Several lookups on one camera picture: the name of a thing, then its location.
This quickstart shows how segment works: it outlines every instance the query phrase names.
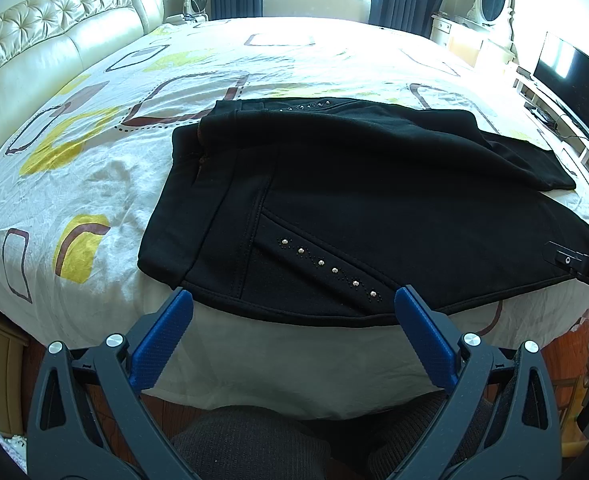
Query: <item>bedsheet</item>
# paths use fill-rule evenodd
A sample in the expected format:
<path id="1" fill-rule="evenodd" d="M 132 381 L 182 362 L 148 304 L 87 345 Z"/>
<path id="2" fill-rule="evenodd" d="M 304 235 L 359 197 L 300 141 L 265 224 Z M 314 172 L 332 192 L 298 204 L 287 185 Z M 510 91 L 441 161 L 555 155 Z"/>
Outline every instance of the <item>bedsheet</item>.
<path id="1" fill-rule="evenodd" d="M 217 100 L 283 96 L 464 108 L 483 130 L 550 149 L 514 91 L 418 36 L 314 18 L 162 25 L 71 81 L 0 149 L 0 310 L 43 344 L 80 348 L 158 309 L 170 290 L 136 263 L 172 130 Z M 589 188 L 571 173 L 577 190 L 546 194 L 589 224 Z M 586 312 L 589 287 L 572 280 L 452 319 L 513 348 L 543 346 Z M 273 324 L 197 303 L 148 393 L 349 418 L 432 389 L 399 327 Z"/>

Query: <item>dark pants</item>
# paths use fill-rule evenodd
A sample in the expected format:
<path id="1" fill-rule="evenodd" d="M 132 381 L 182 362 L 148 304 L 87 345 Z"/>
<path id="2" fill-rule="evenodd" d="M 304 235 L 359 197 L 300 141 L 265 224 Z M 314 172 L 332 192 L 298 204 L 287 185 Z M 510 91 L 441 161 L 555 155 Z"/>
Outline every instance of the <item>dark pants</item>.
<path id="1" fill-rule="evenodd" d="M 202 480 L 325 480 L 330 457 L 367 480 L 385 480 L 445 400 L 443 392 L 351 420 L 296 421 L 253 406 L 202 415 L 172 444 Z M 491 405 L 482 400 L 452 465 L 476 452 Z"/>

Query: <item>leather headboard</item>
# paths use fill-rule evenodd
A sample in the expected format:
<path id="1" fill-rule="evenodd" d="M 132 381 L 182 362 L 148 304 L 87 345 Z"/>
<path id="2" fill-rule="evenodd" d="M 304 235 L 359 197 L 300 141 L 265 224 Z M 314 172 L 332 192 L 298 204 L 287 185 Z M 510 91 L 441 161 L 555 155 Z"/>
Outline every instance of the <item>leather headboard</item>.
<path id="1" fill-rule="evenodd" d="M 26 0 L 0 14 L 0 147 L 85 69 L 163 22 L 162 0 Z"/>

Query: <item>blue gripper pad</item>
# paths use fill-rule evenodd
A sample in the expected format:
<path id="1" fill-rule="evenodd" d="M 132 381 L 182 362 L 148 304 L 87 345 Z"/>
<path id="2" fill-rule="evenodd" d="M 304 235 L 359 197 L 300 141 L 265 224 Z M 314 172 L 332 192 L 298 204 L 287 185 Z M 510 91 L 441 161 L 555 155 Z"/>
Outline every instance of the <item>blue gripper pad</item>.
<path id="1" fill-rule="evenodd" d="M 456 373 L 456 354 L 425 308 L 404 286 L 397 290 L 394 296 L 394 311 L 403 332 L 434 386 L 444 389 L 450 395 L 459 381 Z"/>
<path id="2" fill-rule="evenodd" d="M 192 294 L 182 290 L 159 316 L 132 354 L 130 386 L 139 394 L 152 388 L 192 320 Z"/>

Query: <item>television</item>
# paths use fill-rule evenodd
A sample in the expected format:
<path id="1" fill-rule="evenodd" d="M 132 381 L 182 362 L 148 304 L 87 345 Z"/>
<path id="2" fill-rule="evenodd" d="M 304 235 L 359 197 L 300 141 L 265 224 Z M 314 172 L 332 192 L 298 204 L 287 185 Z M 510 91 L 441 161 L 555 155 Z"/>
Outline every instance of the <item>television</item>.
<path id="1" fill-rule="evenodd" d="M 533 76 L 589 134 L 589 56 L 548 32 Z"/>

